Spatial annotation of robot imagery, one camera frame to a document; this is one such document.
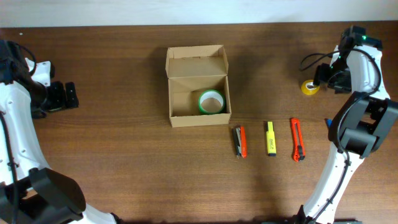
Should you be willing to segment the yellow tape roll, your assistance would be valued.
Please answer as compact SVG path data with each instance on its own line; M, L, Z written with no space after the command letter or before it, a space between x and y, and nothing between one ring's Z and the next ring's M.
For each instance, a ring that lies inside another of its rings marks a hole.
M315 85L313 80L306 80L302 83L300 89L304 95L314 95L318 92L320 87Z

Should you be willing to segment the blue white marker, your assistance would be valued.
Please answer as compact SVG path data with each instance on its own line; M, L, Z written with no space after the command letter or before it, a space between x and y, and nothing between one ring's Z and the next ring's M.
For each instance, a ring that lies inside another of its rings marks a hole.
M326 125L329 128L331 126L332 120L331 119L326 119Z

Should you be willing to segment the green tape roll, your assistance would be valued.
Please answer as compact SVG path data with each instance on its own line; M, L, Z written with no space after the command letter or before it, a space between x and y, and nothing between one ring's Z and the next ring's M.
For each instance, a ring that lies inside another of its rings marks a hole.
M198 108L202 114L221 113L226 106L224 95L217 90L206 90L198 99Z

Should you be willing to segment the brown cardboard box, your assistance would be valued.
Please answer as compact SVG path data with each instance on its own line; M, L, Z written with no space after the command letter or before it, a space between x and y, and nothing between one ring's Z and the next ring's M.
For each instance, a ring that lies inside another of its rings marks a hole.
M170 47L165 71L169 88L169 118L173 128L228 124L232 115L228 83L229 63L223 45ZM218 114L202 114L199 96L206 90L224 95Z

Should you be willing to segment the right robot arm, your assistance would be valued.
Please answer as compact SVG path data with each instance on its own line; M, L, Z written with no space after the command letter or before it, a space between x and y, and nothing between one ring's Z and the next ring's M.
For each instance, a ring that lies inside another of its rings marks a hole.
M330 63L317 66L302 84L313 95L325 84L350 97L328 127L331 142L326 165L310 198L292 223L334 223L337 206L356 169L377 151L397 120L397 102L390 99L381 72L382 42L362 27L345 29L334 51L318 54Z

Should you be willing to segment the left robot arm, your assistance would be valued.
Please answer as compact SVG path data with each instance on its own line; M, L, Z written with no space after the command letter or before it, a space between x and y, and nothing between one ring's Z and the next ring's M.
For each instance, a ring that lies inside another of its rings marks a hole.
M1 220L6 223L121 223L88 205L75 180L50 168L33 120L79 106L72 82L53 81L50 61L1 41Z

